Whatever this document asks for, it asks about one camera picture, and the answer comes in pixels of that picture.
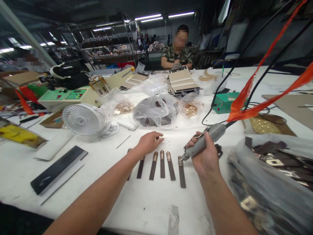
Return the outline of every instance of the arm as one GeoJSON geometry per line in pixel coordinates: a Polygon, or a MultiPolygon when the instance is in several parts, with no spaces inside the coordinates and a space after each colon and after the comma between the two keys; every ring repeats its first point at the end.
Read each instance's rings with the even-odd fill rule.
{"type": "Polygon", "coordinates": [[[171,69],[173,67],[174,63],[167,62],[166,57],[161,57],[161,66],[164,69],[171,69]]]}
{"type": "Polygon", "coordinates": [[[186,65],[184,65],[184,66],[186,66],[189,70],[192,69],[192,63],[188,63],[188,64],[186,64],[186,65]]]}
{"type": "MultiPolygon", "coordinates": [[[[235,197],[223,180],[219,169],[215,145],[207,132],[204,134],[206,149],[192,159],[205,195],[206,204],[212,215],[217,235],[257,235],[258,232],[239,207],[235,197]]],[[[192,147],[193,138],[187,147],[192,147]]]]}
{"type": "Polygon", "coordinates": [[[138,145],[87,188],[50,225],[44,235],[97,234],[134,166],[164,140],[156,140],[159,136],[163,134],[150,132],[142,136],[138,145]]]}

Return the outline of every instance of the fan grille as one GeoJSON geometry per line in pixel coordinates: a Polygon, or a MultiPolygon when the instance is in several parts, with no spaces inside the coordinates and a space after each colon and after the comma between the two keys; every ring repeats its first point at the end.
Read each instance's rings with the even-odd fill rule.
{"type": "Polygon", "coordinates": [[[95,134],[106,123],[105,116],[90,104],[70,105],[63,110],[62,116],[66,126],[80,135],[95,134]]]}

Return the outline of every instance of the camouflage shirt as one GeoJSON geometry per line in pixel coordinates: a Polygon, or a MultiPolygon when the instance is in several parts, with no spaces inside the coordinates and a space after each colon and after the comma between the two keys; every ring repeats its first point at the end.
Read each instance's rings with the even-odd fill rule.
{"type": "Polygon", "coordinates": [[[192,63],[192,54],[188,49],[183,49],[180,54],[174,52],[173,44],[165,46],[162,52],[162,57],[167,58],[167,62],[173,63],[174,60],[180,60],[181,65],[192,63]]]}

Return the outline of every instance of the white table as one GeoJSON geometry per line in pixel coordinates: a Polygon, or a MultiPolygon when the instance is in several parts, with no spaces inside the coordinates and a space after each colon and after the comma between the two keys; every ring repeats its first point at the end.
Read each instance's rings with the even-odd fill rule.
{"type": "MultiPolygon", "coordinates": [[[[237,78],[230,78],[227,88],[240,91],[248,78],[253,74],[256,67],[236,68],[234,72],[240,73],[237,78]]],[[[266,67],[261,67],[259,78],[266,67]]],[[[204,73],[204,70],[196,70],[192,77],[204,73]]],[[[296,80],[296,76],[279,76],[267,74],[263,82],[256,90],[251,101],[263,102],[262,94],[274,94],[268,84],[290,84],[296,80]]],[[[146,98],[144,93],[132,94],[131,100],[136,105],[146,98]]],[[[165,163],[165,179],[160,178],[160,161],[157,162],[154,181],[149,180],[152,164],[152,154],[145,159],[142,178],[136,179],[138,166],[132,171],[130,180],[125,186],[103,227],[114,230],[121,234],[168,234],[170,208],[172,205],[178,207],[179,211],[179,234],[215,234],[210,213],[206,207],[205,198],[198,176],[191,161],[184,162],[186,178],[186,189],[180,188],[177,157],[182,155],[184,145],[195,134],[205,127],[201,120],[210,109],[212,97],[200,97],[204,103],[203,112],[199,121],[191,122],[181,115],[178,115],[171,127],[145,128],[139,127],[131,132],[121,127],[120,132],[114,137],[89,141],[82,136],[75,136],[63,149],[50,161],[40,162],[33,159],[34,150],[16,143],[6,141],[0,145],[0,201],[5,204],[16,206],[22,210],[37,213],[48,218],[56,219],[89,185],[105,173],[111,166],[120,160],[128,148],[133,148],[139,138],[147,132],[159,131],[164,133],[165,141],[157,151],[169,151],[173,158],[173,166],[176,181],[171,181],[167,163],[165,163]],[[118,149],[116,147],[129,138],[118,149]],[[39,205],[38,197],[30,186],[30,182],[41,172],[53,164],[73,146],[79,146],[88,152],[83,159],[85,166],[82,167],[68,182],[66,182],[54,195],[51,196],[42,206],[39,205]]],[[[294,120],[278,108],[271,110],[272,114],[284,117],[289,127],[301,138],[313,140],[313,131],[294,120]]],[[[228,114],[218,115],[214,111],[207,118],[208,124],[214,124],[226,120],[228,114]]],[[[10,120],[18,123],[19,119],[13,117],[10,120]]],[[[36,122],[23,124],[28,127],[36,122]]],[[[64,131],[60,129],[47,129],[39,124],[30,128],[46,139],[53,138],[57,133],[64,131]]],[[[227,156],[233,146],[245,136],[242,123],[239,121],[227,129],[226,134],[217,142],[222,146],[224,155],[220,159],[222,176],[228,183],[227,156]]]]}

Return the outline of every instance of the tool handle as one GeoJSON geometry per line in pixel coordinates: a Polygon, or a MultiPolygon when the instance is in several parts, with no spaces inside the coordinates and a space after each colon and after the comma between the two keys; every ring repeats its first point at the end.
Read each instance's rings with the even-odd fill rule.
{"type": "MultiPolygon", "coordinates": [[[[222,135],[225,133],[225,131],[226,131],[226,126],[220,123],[216,123],[208,129],[209,135],[211,136],[213,142],[218,141],[220,137],[222,137],[222,135]]],[[[205,148],[206,148],[206,142],[205,142],[204,135],[203,135],[197,140],[197,142],[195,143],[193,147],[186,149],[184,155],[188,155],[188,158],[189,157],[193,158],[197,156],[199,153],[201,153],[205,148]]]]}

